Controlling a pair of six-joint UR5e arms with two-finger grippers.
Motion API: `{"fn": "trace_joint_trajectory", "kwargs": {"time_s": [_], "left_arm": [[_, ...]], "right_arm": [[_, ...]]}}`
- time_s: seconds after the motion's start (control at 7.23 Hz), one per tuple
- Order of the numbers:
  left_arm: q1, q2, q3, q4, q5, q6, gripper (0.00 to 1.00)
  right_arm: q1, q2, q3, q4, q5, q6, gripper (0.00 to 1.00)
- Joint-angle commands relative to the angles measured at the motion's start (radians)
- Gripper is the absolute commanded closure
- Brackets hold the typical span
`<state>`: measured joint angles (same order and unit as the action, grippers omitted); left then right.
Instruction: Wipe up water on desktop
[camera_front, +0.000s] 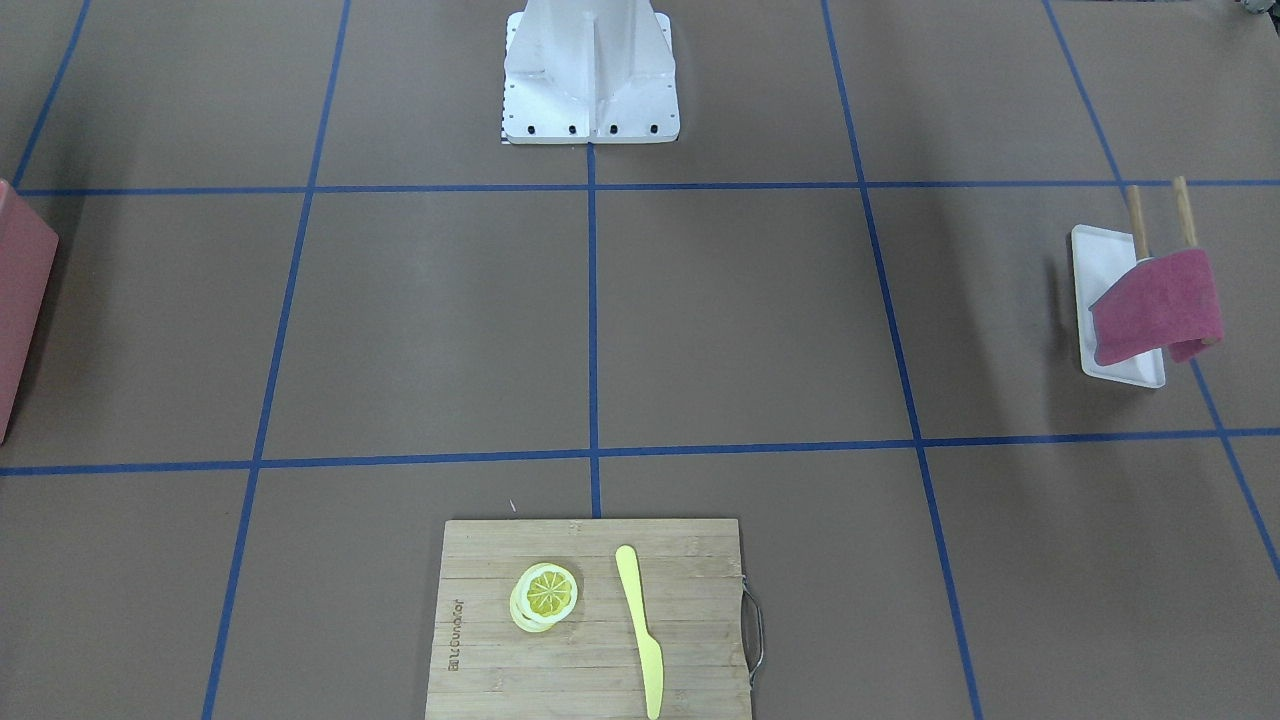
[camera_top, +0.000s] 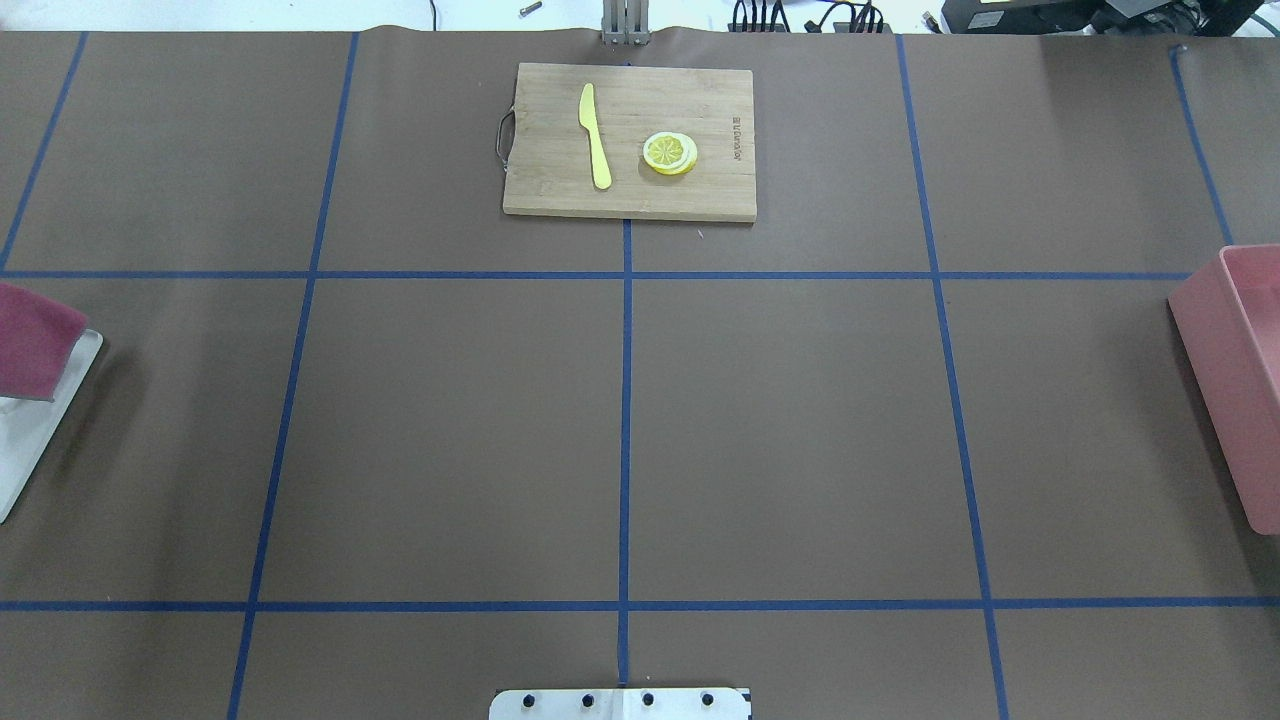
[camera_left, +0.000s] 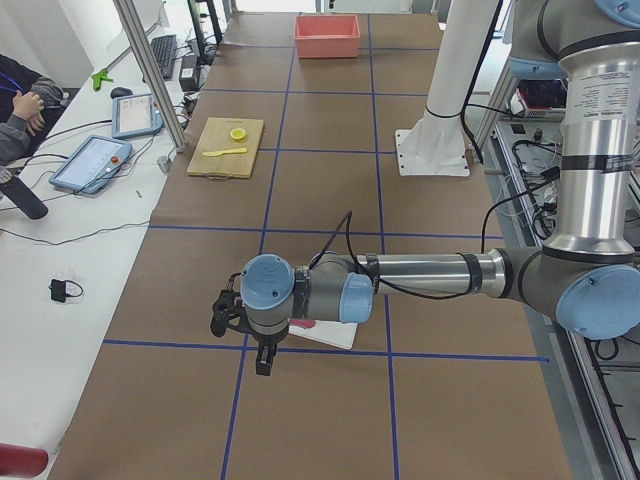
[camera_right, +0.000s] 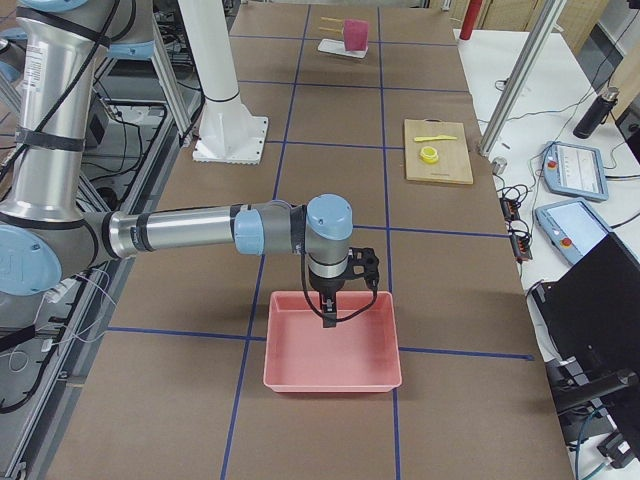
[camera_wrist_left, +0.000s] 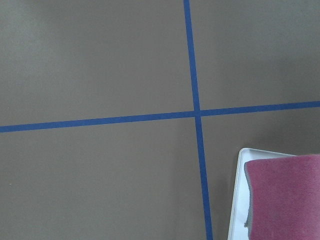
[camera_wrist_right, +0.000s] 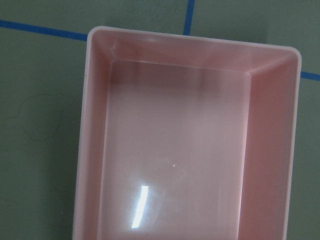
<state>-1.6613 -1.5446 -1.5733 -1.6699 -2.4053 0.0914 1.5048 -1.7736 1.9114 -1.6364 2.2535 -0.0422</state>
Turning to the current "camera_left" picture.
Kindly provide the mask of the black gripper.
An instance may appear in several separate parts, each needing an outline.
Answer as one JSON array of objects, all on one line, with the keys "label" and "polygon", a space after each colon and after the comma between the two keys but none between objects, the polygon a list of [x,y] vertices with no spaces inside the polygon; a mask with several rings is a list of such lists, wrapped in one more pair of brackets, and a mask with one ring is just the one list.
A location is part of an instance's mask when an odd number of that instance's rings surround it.
[{"label": "black gripper", "polygon": [[270,376],[274,357],[277,354],[278,344],[289,334],[289,327],[285,326],[276,333],[264,334],[253,332],[252,336],[258,344],[257,357],[255,362],[256,374]]}]

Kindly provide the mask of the person's forearm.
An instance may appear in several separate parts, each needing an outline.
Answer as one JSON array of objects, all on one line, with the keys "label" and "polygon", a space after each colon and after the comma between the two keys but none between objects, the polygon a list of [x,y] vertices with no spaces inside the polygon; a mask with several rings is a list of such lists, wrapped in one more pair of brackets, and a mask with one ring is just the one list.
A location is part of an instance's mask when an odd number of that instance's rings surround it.
[{"label": "person's forearm", "polygon": [[0,163],[6,166],[27,152],[30,140],[26,131],[27,121],[12,114],[0,125]]}]

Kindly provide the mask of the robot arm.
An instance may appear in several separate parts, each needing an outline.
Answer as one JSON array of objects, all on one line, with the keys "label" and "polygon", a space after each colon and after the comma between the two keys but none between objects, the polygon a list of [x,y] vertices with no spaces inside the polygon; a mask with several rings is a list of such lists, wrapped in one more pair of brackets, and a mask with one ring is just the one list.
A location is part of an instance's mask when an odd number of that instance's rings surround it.
[{"label": "robot arm", "polygon": [[524,303],[591,340],[639,322],[639,273],[624,239],[639,107],[635,1],[519,1],[512,57],[553,62],[568,78],[554,233],[540,248],[477,254],[317,254],[294,268],[264,254],[243,268],[232,297],[239,328],[258,343],[267,375],[294,319],[363,323],[378,293],[429,300],[482,293]]}]

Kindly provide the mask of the person's hand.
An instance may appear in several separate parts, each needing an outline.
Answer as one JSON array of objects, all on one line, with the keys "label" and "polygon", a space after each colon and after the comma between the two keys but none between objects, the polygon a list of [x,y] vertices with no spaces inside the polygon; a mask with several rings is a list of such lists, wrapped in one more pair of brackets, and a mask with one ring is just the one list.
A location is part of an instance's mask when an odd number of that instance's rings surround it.
[{"label": "person's hand", "polygon": [[13,98],[13,114],[26,121],[26,128],[31,136],[35,136],[44,127],[43,109],[44,100],[32,91],[17,91]]}]

